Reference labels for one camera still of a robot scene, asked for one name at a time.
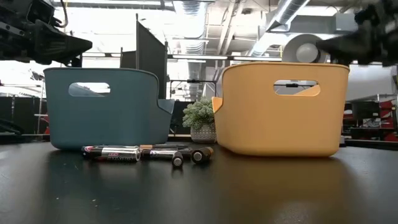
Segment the black equipment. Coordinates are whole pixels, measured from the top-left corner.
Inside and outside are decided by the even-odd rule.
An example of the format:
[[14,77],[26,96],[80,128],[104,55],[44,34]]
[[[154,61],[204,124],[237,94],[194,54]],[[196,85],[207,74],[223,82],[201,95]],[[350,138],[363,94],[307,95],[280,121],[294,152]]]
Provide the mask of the black equipment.
[[398,62],[398,1],[382,0],[370,4],[355,15],[358,30],[347,35],[321,40],[320,50],[331,56],[332,63],[360,65],[382,62],[391,66]]
[[66,24],[61,25],[53,15],[54,7],[48,0],[0,0],[0,60],[79,65],[77,56],[93,43],[60,32],[56,27]]

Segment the table surface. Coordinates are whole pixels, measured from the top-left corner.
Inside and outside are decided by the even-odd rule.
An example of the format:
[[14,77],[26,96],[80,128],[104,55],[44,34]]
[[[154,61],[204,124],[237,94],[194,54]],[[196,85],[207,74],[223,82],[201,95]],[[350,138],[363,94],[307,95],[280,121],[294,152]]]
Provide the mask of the table surface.
[[207,166],[179,171],[169,161],[84,161],[50,143],[0,146],[0,223],[398,223],[398,152],[289,159],[214,149]]

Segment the small potted plant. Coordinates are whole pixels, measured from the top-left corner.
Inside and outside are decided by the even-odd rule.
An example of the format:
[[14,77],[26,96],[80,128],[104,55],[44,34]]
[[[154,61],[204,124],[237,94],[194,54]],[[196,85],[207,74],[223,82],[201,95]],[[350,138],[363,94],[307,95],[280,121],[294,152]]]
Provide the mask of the small potted plant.
[[191,128],[192,141],[197,143],[216,142],[213,105],[211,100],[201,99],[184,109],[183,126]]

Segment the yellow plastic bin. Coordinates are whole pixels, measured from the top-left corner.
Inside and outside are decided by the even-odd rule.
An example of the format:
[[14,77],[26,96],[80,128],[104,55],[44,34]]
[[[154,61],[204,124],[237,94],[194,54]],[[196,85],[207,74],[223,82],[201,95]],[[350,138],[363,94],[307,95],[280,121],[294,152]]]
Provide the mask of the yellow plastic bin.
[[[217,141],[252,156],[330,156],[339,149],[349,68],[319,63],[256,62],[223,72],[223,98],[213,98]],[[277,80],[313,80],[278,95]]]

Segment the bin handle hole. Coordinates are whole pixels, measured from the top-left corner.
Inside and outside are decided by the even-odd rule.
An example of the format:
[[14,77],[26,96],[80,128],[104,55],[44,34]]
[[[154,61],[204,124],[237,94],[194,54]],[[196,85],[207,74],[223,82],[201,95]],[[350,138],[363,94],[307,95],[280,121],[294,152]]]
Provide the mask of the bin handle hole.
[[76,97],[105,97],[111,93],[111,88],[103,82],[78,82],[70,84],[68,92]]
[[274,91],[281,96],[317,96],[321,89],[314,80],[277,80]]

